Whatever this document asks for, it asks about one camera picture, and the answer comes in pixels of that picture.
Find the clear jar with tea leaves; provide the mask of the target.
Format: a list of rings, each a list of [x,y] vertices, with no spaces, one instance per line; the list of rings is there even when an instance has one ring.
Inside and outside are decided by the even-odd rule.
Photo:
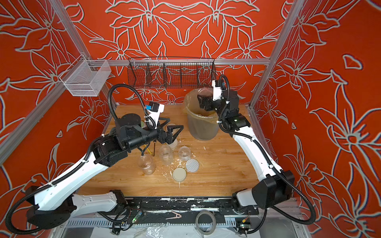
[[[169,145],[162,145],[159,150],[159,158],[164,165],[171,165],[174,160],[172,148]]]

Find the beige lidded jar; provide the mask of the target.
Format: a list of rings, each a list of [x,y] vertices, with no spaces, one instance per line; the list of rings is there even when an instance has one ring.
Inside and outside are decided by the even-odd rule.
[[[182,146],[179,148],[178,157],[180,160],[187,161],[187,160],[191,159],[191,156],[192,156],[192,152],[191,152],[191,149],[189,147]]]

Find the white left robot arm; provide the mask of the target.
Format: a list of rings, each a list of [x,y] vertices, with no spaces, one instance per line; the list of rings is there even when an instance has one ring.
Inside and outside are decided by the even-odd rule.
[[[146,124],[144,128],[137,114],[130,113],[119,118],[112,105],[112,94],[117,88],[128,88],[141,99],[138,91],[127,84],[116,84],[109,89],[107,100],[110,114],[115,121],[113,130],[94,139],[85,155],[54,180],[27,190],[26,195],[5,216],[5,225],[11,233],[29,235],[58,227],[70,217],[127,207],[124,195],[119,190],[90,196],[81,196],[75,194],[75,191],[97,174],[127,158],[133,150],[138,149],[144,153],[154,141],[171,144],[184,129],[183,125],[170,126],[169,118],[160,117],[164,105],[155,102],[145,105],[140,101]],[[27,222],[35,226],[31,230],[21,230],[12,222],[15,211],[24,202],[32,204],[26,215]]]

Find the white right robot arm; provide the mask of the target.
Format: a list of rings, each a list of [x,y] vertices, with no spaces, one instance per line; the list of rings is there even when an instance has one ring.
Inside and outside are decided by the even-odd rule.
[[[211,96],[197,97],[200,108],[216,112],[219,128],[229,134],[243,149],[259,181],[253,188],[234,194],[233,199],[238,207],[254,206],[265,212],[273,209],[293,222],[302,225],[313,224],[317,217],[314,206],[296,188],[293,173],[283,170],[274,161],[258,140],[248,119],[239,112],[239,98],[237,92],[231,89],[227,76],[221,75],[217,80],[213,80],[212,88]],[[290,199],[293,192],[306,203],[310,211],[308,219],[296,218],[277,207],[278,204]]]

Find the jar with foil seal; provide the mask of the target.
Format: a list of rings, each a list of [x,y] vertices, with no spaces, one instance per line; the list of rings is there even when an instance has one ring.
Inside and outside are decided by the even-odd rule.
[[[140,156],[138,166],[145,175],[151,175],[156,170],[156,164],[150,154]]]

